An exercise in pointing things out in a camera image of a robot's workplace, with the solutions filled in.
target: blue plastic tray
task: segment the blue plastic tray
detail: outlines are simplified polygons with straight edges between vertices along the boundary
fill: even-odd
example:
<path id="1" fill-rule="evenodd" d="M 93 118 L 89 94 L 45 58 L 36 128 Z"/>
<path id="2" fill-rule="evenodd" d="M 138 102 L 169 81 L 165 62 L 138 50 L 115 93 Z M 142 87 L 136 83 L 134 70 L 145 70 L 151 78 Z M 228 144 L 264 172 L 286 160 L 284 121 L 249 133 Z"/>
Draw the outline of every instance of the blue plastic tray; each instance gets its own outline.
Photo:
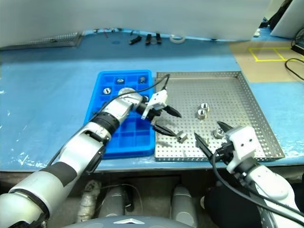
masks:
<path id="1" fill-rule="evenodd" d="M 140 77 L 145 77 L 145 83 L 139 83 Z M 124 79 L 123 84 L 118 84 L 117 79 Z M 103 71 L 98 74 L 89 108 L 85 115 L 86 124 L 95 112 L 98 112 L 104 102 L 118 95 L 118 91 L 124 87 L 135 90 L 144 89 L 153 84 L 150 70 L 130 71 Z M 104 95 L 105 88 L 111 88 L 109 95 Z M 153 88 L 140 93 L 148 96 L 153 94 Z M 150 122 L 142 120 L 141 116 L 131 111 L 126 120 L 112 135 L 112 139 L 106 146 L 104 159 L 148 156 L 154 153 L 155 132 Z"/>

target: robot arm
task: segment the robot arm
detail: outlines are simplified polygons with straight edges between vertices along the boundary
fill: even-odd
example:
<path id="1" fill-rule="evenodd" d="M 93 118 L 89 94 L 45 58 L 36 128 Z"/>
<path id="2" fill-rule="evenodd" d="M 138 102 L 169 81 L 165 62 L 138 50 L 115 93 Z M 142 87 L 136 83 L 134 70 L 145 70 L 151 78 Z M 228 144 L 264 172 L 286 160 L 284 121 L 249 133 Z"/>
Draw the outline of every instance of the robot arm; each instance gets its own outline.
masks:
<path id="1" fill-rule="evenodd" d="M 83 173 L 100 163 L 111 136 L 134 110 L 143 114 L 147 99 L 138 93 L 111 101 L 59 150 L 59 159 L 22 180 L 0 196 L 0 228 L 37 227 L 51 217 Z M 147 119 L 161 114 L 151 109 Z"/>
<path id="2" fill-rule="evenodd" d="M 219 155 L 216 160 L 222 160 L 227 165 L 227 171 L 246 186 L 251 194 L 250 197 L 259 203 L 272 209 L 283 212 L 292 218 L 304 222 L 295 204 L 295 194 L 290 184 L 280 175 L 273 173 L 266 166 L 261 165 L 254 159 L 258 146 L 258 139 L 252 127 L 232 128 L 223 122 L 218 122 L 226 132 L 227 142 L 217 149 Z M 213 154 L 208 149 L 206 142 L 195 134 L 197 144 L 211 160 Z M 261 216 L 262 226 L 265 228 L 301 228 L 302 225 L 277 215 L 269 210 L 258 207 Z"/>

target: metal tray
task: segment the metal tray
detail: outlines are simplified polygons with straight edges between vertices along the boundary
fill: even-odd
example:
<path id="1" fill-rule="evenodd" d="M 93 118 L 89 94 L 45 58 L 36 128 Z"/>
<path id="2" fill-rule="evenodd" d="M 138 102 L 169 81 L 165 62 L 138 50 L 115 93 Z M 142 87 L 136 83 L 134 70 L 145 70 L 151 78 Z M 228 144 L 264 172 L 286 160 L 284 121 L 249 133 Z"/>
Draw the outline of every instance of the metal tray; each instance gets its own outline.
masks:
<path id="1" fill-rule="evenodd" d="M 221 146 L 223 139 L 216 139 L 213 130 L 223 121 L 231 126 L 252 126 L 260 146 L 255 158 L 259 161 L 273 161 L 284 157 L 266 118 L 254 98 L 240 71 L 223 72 L 163 72 L 157 78 L 170 73 L 168 83 L 168 104 L 176 108 L 182 118 L 162 112 L 157 120 L 175 133 L 183 130 L 188 139 L 178 143 L 173 137 L 156 133 L 155 158 L 157 161 L 206 161 L 207 158 L 195 146 L 194 132 L 201 135 L 211 151 Z M 199 120 L 196 112 L 201 103 L 207 102 L 210 111 L 207 118 Z"/>

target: white tape roll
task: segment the white tape roll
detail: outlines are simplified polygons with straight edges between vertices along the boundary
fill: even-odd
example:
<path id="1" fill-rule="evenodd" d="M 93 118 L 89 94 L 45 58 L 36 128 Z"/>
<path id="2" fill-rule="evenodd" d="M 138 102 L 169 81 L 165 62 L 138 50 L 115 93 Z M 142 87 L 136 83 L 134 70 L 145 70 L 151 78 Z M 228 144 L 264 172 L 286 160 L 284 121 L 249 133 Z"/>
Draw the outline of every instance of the white tape roll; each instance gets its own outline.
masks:
<path id="1" fill-rule="evenodd" d="M 184 36 L 176 36 L 176 35 L 170 35 L 170 41 L 174 44 L 181 44 L 185 42 L 186 37 Z"/>

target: blue table surface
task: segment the blue table surface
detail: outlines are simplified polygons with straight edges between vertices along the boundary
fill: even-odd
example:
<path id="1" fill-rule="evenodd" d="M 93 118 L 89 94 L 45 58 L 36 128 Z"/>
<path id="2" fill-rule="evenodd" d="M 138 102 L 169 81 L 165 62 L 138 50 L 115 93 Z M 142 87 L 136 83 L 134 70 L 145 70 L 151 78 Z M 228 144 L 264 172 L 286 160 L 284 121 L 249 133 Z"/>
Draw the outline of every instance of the blue table surface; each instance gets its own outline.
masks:
<path id="1" fill-rule="evenodd" d="M 269 31 L 254 40 L 272 38 Z M 227 42 L 130 46 L 128 33 L 89 34 L 78 47 L 2 51 L 0 170 L 33 171 L 82 125 L 97 74 L 104 70 L 239 71 Z M 250 83 L 286 158 L 269 165 L 304 163 L 304 84 Z M 153 156 L 104 160 L 98 171 L 210 168 L 208 162 L 156 162 Z"/>

